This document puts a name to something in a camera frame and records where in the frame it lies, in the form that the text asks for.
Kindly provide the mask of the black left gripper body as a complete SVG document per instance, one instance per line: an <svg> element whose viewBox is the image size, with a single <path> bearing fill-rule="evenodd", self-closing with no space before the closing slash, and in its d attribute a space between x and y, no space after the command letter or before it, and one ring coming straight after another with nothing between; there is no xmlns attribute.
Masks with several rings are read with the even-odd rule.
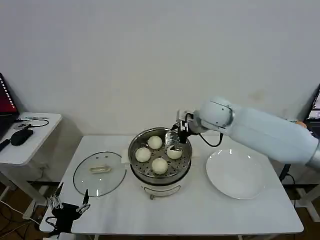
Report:
<svg viewBox="0 0 320 240"><path fill-rule="evenodd" d="M56 219L55 232L71 232L73 222L81 217L78 205L62 203L63 208L54 208L51 213Z"/></svg>

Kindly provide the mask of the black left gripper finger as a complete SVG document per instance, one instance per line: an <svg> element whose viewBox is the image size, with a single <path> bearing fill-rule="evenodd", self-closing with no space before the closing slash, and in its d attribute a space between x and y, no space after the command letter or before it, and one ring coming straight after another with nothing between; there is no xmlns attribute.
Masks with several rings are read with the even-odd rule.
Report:
<svg viewBox="0 0 320 240"><path fill-rule="evenodd" d="M84 194L84 198L82 201L82 205L76 209L76 212L84 213L86 210L88 210L90 208L90 206L91 205L89 204L89 190L86 189L85 194Z"/></svg>
<svg viewBox="0 0 320 240"><path fill-rule="evenodd" d="M60 193L62 191L64 183L62 182L59 187L56 189L56 191L49 197L49 204L51 209L63 209L64 206L62 204L62 201L60 199Z"/></svg>

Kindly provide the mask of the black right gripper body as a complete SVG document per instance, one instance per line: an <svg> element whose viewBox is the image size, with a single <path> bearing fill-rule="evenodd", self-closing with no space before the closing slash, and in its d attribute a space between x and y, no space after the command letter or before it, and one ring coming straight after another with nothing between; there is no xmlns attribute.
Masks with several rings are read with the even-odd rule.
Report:
<svg viewBox="0 0 320 240"><path fill-rule="evenodd" d="M178 140L180 144L185 144L189 137L189 125L185 120L180 120L177 128Z"/></svg>

